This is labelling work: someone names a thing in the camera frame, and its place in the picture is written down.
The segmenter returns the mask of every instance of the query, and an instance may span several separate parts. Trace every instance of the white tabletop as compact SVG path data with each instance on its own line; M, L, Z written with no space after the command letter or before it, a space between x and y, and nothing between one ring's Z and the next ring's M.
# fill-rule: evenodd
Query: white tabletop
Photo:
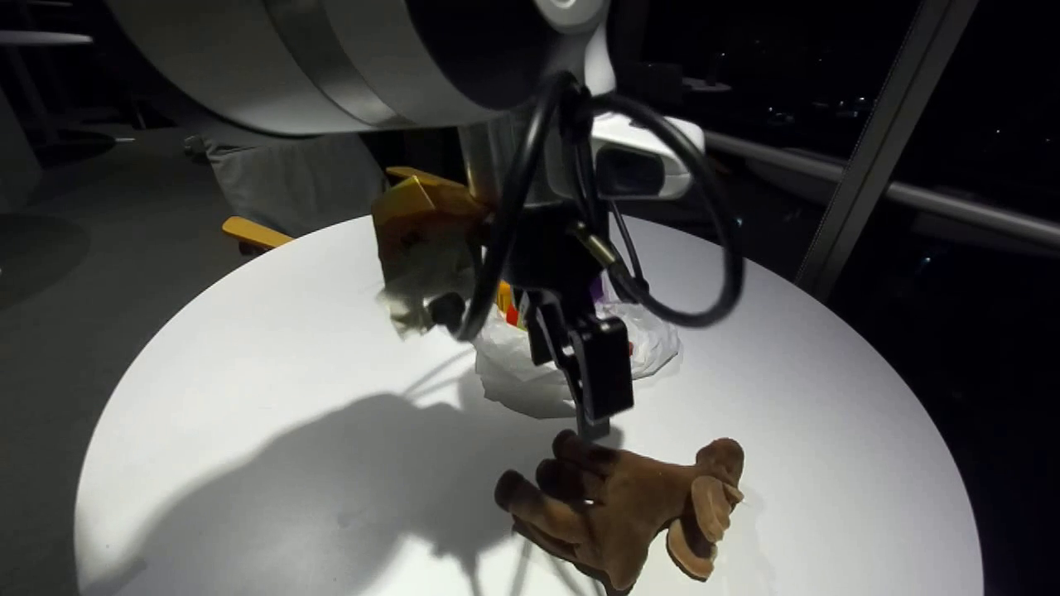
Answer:
M662 298L712 298L712 246L646 223L636 238ZM361 219L254 260L151 337L81 478L86 594L596 594L489 501L500 472L533 478L569 421L482 402L470 347L401 340L378 288ZM636 594L984 594L966 490L919 399L759 264L739 310L681 331L680 361L636 383L617 429L665 461L723 433L747 454L717 575L688 583L657 540Z

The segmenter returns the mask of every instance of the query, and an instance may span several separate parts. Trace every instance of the brown object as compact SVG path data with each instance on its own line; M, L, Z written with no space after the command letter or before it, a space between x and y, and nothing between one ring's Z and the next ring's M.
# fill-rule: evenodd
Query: brown object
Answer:
M552 440L555 461L537 466L537 484L507 472L497 502L513 515L518 534L598 580L629 594L650 544L669 527L671 563L706 580L729 515L743 501L743 446L712 440L697 466L658 463L629 451L583 445L575 433Z

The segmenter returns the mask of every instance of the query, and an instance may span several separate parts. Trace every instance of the black cable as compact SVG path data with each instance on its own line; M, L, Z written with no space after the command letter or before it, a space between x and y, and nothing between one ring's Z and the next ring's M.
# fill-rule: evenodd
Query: black cable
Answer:
M654 112L650 105L636 102L636 100L627 100L627 96L598 96L596 100L596 110L592 112L623 112L629 117L632 123L643 123L650 132L657 132L681 161L685 170L693 171L697 186L702 189L706 195L706 212L717 224L717 235L720 235L720 246L723 246L723 254L727 254L727 282L723 282L723 291L717 298L712 308L706 310L697 310L697 316L685 316L685 310L676 310L669 305L662 305L643 282L643 272L636 272L632 280L632 296L636 300L643 300L657 317L662 321L671 321L671 326L681 326L681 327L709 327L717 321L723 321L739 296L743 296L743 238L739 238L739 224L732 219L732 210L729 210L729 195L727 195L727 186L717 178L717 171L702 161L699 149L688 144L685 132L680 132L665 117ZM629 260L632 264L638 261L636 260L636 247L629 242L629 231L623 231L623 242L629 247Z
M569 73L560 73L541 92L541 100L533 102L523 146L518 149L518 157L513 157L513 161L509 161L509 170L503 176L503 195L497 201L489 247L486 247L486 261L481 264L474 298L470 298L470 305L464 310L462 327L449 327L449 335L457 340L474 340L482 331L486 317L489 317L495 296L497 296L497 285L500 285L500 276L503 276L503 261L507 261L507 252L509 252L513 235L520 228L520 212L528 204L528 195L533 189L533 176L537 176L537 167L541 167L542 140L551 132L551 123L555 118L560 102L574 89L581 89L581 83Z

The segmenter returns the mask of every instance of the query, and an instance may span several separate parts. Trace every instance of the white round table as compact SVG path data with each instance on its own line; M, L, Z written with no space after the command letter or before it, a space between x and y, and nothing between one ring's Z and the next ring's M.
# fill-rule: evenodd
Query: white round table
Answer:
M712 298L717 246L646 223L636 238L662 298ZM482 402L474 351L444 331L401 340L378 288L358 219L254 260L151 337L81 478L84 594L596 594L489 501L500 472L533 478L574 421ZM657 540L636 594L984 594L966 490L919 399L759 264L739 310L681 331L617 431L680 463L723 433L747 454L712 580L688 583Z

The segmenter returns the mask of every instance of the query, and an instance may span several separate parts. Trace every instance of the robotic arm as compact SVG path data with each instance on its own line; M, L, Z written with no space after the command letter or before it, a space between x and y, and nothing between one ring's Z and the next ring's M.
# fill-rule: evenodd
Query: robotic arm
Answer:
M254 132L474 126L533 105L503 171L476 291L435 298L427 310L453 337L474 340L497 282L507 280L520 296L533 364L555 361L568 374L583 436L603 436L607 421L632 408L627 327L619 317L598 321L592 308L598 276L611 276L619 298L681 327L706 327L739 300L736 219L699 149L654 110L607 96L613 86L598 29L607 0L109 5L132 42L185 96ZM646 288L617 204L596 195L588 132L598 112L650 126L706 189L727 247L727 288L709 310L671 310ZM552 128L575 198L528 201ZM611 246L611 215L619 223L632 267Z

